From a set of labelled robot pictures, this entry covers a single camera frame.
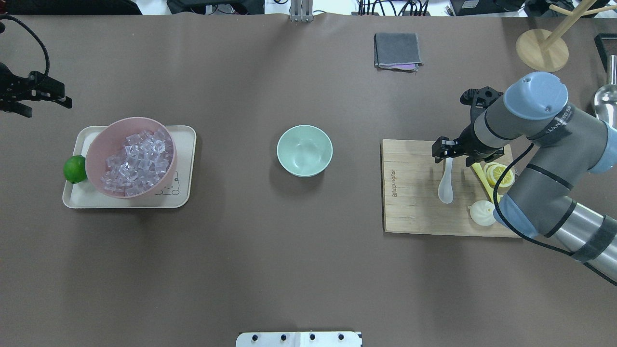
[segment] lemon slice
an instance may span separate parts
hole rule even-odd
[[[493,165],[497,165],[499,164],[498,162],[488,162],[484,165],[483,171],[484,171],[484,175],[486,176],[486,172],[489,170],[489,167],[493,166]]]
[[[85,181],[86,177],[86,158],[77,155],[70,157],[66,163],[64,163],[64,178],[72,184]]]
[[[506,168],[507,166],[503,164],[495,163],[494,165],[491,165],[489,166],[488,169],[486,169],[486,180],[489,182],[491,186],[495,186],[495,184],[497,183],[497,180],[499,179],[499,177],[501,177],[501,175],[504,173]],[[512,172],[512,170],[509,170],[505,174],[503,180],[501,181],[499,188],[509,187],[513,183],[514,183],[514,173]]]

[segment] table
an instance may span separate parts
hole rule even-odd
[[[562,255],[519,239],[383,232],[381,140],[458,135],[461,93],[531,72],[516,38],[559,19],[21,18],[74,108],[2,116],[3,346],[233,346],[239,332],[310,329],[362,331],[365,346],[617,338],[616,288]],[[571,55],[557,75],[583,109],[604,84],[593,37],[608,30],[617,23],[581,19],[563,37]],[[378,31],[418,33],[426,65],[374,69]],[[43,68],[14,23],[0,45],[14,73]],[[66,208],[61,168],[78,132],[133,115],[197,131],[188,203]],[[300,123],[333,141],[323,175],[299,179],[276,161],[278,137]],[[572,196],[617,216],[616,179],[589,175]]]

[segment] black cable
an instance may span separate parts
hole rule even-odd
[[[399,11],[399,14],[398,14],[398,15],[405,15],[404,13],[405,13],[405,9],[407,8],[407,5],[411,5],[411,4],[413,4],[413,1],[412,1],[412,0],[407,0],[407,1],[405,1],[405,5],[403,5],[403,8],[401,8],[401,9],[400,9],[400,11]]]
[[[221,11],[220,9],[218,9],[218,8],[217,8],[217,11],[219,11],[221,13],[224,13],[224,14],[236,14],[235,12],[234,13],[224,12],[224,11]]]
[[[530,144],[529,147],[527,147],[527,149],[525,149],[525,151],[523,153],[521,153],[520,156],[516,157],[516,159],[514,159],[514,161],[512,161],[510,163],[510,165],[508,165],[506,167],[506,169],[503,171],[503,173],[501,174],[501,176],[499,177],[499,179],[497,180],[497,182],[495,183],[495,188],[493,188],[493,203],[495,204],[495,211],[497,211],[497,215],[499,215],[499,217],[502,219],[502,221],[505,223],[505,225],[512,230],[515,234],[517,234],[518,236],[522,237],[522,239],[529,241],[531,243],[535,243],[538,246],[542,246],[544,248],[548,248],[548,249],[552,249],[553,251],[562,253],[567,255],[568,257],[572,256],[572,254],[574,254],[574,252],[570,252],[567,251],[565,249],[561,249],[558,247],[554,247],[551,245],[547,245],[546,243],[534,240],[530,237],[528,237],[527,235],[521,233],[520,231],[518,231],[518,229],[516,229],[503,215],[503,213],[501,212],[501,209],[499,208],[499,203],[497,202],[497,188],[499,187],[499,185],[501,184],[501,182],[503,181],[503,179],[505,178],[506,174],[512,169],[512,167],[514,167],[514,165],[516,165],[516,163],[518,161],[520,161],[524,156],[527,155],[527,153],[529,153],[531,151],[531,149],[534,147],[534,144]],[[612,280],[611,278],[609,278],[608,276],[606,276],[605,274],[601,273],[598,269],[596,269],[595,267],[593,267],[592,265],[588,264],[588,263],[583,263],[583,265],[585,265],[588,269],[590,269],[591,271],[595,272],[597,275],[599,275],[600,277],[604,278],[608,283],[617,286],[617,282],[615,282],[614,280]]]
[[[26,29],[26,31],[29,32],[30,35],[32,35],[32,37],[35,38],[36,42],[38,42],[38,44],[41,46],[41,49],[43,50],[43,54],[45,55],[45,72],[43,73],[43,77],[41,78],[41,80],[39,80],[32,87],[30,87],[30,88],[28,88],[26,90],[13,91],[13,92],[10,92],[10,93],[0,93],[0,96],[13,96],[13,95],[24,94],[24,93],[27,93],[27,92],[29,92],[31,90],[36,89],[36,87],[38,87],[43,81],[45,81],[45,79],[49,75],[49,53],[47,52],[47,48],[45,48],[45,45],[43,44],[41,39],[38,38],[38,36],[32,31],[32,29],[28,28],[28,25],[25,25],[21,20],[13,17],[11,15],[8,15],[8,14],[0,14],[0,20],[2,20],[2,19],[12,20],[13,22],[21,25],[24,29]]]
[[[422,13],[423,16],[426,16],[426,12],[428,11],[428,0],[426,0],[426,2],[424,2],[424,12]]]
[[[386,11],[384,10],[384,6],[381,4],[382,2],[387,1],[390,3],[390,6],[392,6],[392,11],[394,13],[394,15],[396,16],[396,7],[394,7],[394,4],[392,3],[392,0],[375,0],[375,2],[373,3],[373,13],[375,13],[375,5],[377,3],[379,3],[379,6],[381,7],[381,13],[385,16],[386,15]]]

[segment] white bracket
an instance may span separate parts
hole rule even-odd
[[[242,333],[236,347],[362,347],[361,332]]]
[[[292,22],[313,21],[313,0],[290,0],[289,19]]]

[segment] folded towel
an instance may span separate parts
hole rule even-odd
[[[375,67],[417,71],[422,64],[416,33],[375,34]]]

